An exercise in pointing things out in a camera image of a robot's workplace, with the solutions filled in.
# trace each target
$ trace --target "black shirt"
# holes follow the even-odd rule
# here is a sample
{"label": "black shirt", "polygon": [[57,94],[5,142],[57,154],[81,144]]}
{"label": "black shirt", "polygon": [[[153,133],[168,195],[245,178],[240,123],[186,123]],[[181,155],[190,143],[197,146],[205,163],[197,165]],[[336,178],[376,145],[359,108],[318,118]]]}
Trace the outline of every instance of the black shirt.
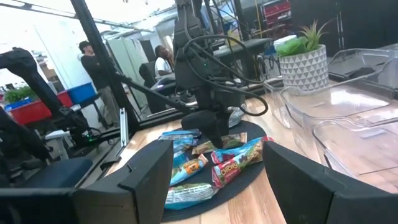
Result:
{"label": "black shirt", "polygon": [[81,64],[93,80],[94,86],[97,90],[108,86],[103,69],[101,68],[95,56],[84,55],[81,58]]}

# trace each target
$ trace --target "white shirt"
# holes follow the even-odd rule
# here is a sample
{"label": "white shirt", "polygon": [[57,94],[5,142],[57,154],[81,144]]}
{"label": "white shirt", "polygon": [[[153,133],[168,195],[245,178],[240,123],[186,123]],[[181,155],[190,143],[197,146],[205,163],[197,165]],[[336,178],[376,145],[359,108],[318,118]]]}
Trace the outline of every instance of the white shirt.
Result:
{"label": "white shirt", "polygon": [[158,57],[155,63],[155,74],[157,77],[160,76],[159,71],[172,72],[170,64],[161,57]]}

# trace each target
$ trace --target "person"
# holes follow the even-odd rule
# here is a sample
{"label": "person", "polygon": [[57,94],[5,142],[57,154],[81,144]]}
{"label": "person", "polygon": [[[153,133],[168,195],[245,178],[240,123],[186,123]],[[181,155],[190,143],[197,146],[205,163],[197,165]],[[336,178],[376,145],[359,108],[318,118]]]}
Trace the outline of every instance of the person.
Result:
{"label": "person", "polygon": [[172,66],[172,54],[163,46],[159,45],[155,48],[156,63],[155,74],[157,77],[168,75],[174,72]]}
{"label": "person", "polygon": [[85,68],[88,75],[93,80],[93,84],[97,89],[97,92],[101,94],[100,97],[104,102],[105,107],[108,109],[110,120],[115,127],[119,127],[119,106],[116,103],[108,82],[106,81],[104,71],[101,68],[100,63],[98,63],[91,44],[88,41],[80,42],[79,49],[83,54],[80,58],[83,68]]}

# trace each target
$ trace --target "wooden tabletop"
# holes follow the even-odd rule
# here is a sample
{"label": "wooden tabletop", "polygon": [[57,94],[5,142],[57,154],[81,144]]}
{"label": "wooden tabletop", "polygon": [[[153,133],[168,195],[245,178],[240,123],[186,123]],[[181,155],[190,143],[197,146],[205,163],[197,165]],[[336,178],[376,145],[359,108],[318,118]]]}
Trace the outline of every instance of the wooden tabletop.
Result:
{"label": "wooden tabletop", "polygon": [[[267,101],[271,100],[267,96],[264,98]],[[249,111],[261,112],[264,109],[264,106],[261,105],[261,102],[258,100],[250,99],[247,100],[246,103]],[[289,129],[285,129],[278,120],[272,116],[270,110],[263,116],[245,116],[243,120],[250,121],[261,126],[267,135],[273,137],[278,144],[303,156],[307,156],[314,161],[320,162],[320,156],[315,148],[301,150],[295,145],[292,132]],[[121,161],[118,164],[115,164],[109,170],[107,175],[122,167],[139,149],[143,148],[151,141],[156,140],[164,131],[171,131],[180,127],[180,121],[172,121],[167,124],[137,132],[127,145],[126,149],[122,152]],[[361,175],[359,179],[388,192],[398,193],[398,168],[369,172],[368,174]],[[280,224],[286,222],[269,184],[266,171],[263,170],[249,187],[230,201],[199,216],[170,223]]]}

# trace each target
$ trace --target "green plant in background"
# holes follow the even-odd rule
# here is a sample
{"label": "green plant in background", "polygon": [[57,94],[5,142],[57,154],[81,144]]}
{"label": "green plant in background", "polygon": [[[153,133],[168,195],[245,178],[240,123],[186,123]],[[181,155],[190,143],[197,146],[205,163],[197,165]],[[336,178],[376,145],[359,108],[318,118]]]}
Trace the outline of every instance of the green plant in background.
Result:
{"label": "green plant in background", "polygon": [[5,100],[9,103],[15,103],[25,98],[36,99],[37,96],[29,86],[22,87],[17,90],[9,90],[6,92]]}
{"label": "green plant in background", "polygon": [[293,56],[319,49],[319,39],[325,34],[322,30],[329,22],[323,24],[320,29],[317,29],[318,21],[316,20],[310,27],[302,26],[301,28],[303,30],[300,31],[300,33],[304,34],[304,36],[288,40],[284,44],[278,46],[276,49],[278,56]]}

